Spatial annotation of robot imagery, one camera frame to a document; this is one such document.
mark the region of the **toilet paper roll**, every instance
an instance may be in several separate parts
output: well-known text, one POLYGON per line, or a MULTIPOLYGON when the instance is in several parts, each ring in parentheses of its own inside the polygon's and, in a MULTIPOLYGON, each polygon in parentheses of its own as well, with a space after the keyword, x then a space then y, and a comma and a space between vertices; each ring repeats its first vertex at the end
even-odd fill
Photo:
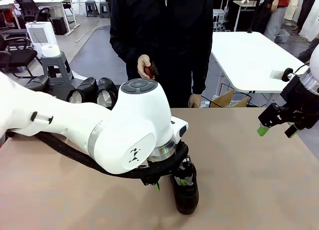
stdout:
POLYGON ((57 44, 46 44, 41 47, 41 50, 45 57, 54 57, 61 53, 57 44))

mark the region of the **brush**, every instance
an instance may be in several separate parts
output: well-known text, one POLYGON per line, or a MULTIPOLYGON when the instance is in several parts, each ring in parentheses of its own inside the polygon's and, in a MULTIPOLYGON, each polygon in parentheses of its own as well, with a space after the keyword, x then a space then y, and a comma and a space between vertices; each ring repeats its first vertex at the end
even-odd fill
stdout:
POLYGON ((156 68, 153 61, 151 62, 150 67, 147 67, 147 66, 144 67, 144 71, 150 77, 150 79, 156 78, 159 75, 159 71, 156 68))

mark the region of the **gray stool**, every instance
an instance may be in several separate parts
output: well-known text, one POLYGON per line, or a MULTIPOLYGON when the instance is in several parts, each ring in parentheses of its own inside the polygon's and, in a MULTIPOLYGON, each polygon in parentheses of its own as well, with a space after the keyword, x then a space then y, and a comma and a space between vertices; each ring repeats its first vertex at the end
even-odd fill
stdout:
POLYGON ((74 77, 63 51, 61 51, 58 56, 54 57, 46 57, 42 55, 41 62, 43 72, 46 76, 49 76, 49 83, 51 85, 60 83, 71 85, 71 80, 74 77))
POLYGON ((89 15, 97 17, 99 14, 98 7, 96 6, 95 0, 87 0, 85 2, 85 9, 86 9, 86 17, 89 17, 89 15))
POLYGON ((110 9, 108 2, 100 3, 100 18, 109 18, 110 17, 110 9))

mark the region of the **wooden table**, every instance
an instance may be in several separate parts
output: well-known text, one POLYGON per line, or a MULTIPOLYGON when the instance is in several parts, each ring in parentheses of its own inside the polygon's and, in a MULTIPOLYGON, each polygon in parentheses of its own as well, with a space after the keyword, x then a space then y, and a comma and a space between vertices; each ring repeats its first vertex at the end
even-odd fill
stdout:
POLYGON ((263 109, 175 109, 197 167, 199 204, 177 212, 167 177, 160 192, 105 176, 18 136, 0 150, 3 230, 315 230, 319 164, 287 125, 259 137, 263 109))

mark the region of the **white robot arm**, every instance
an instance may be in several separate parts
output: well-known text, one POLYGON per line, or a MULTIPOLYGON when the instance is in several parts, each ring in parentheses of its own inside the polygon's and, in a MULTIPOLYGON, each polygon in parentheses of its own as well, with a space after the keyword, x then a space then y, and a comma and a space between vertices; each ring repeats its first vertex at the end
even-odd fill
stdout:
POLYGON ((34 92, 0 73, 0 100, 0 136, 5 131, 64 135, 112 174, 135 169, 146 159, 169 158, 188 129, 187 122, 171 116, 162 87, 152 80, 124 83, 110 111, 34 92))

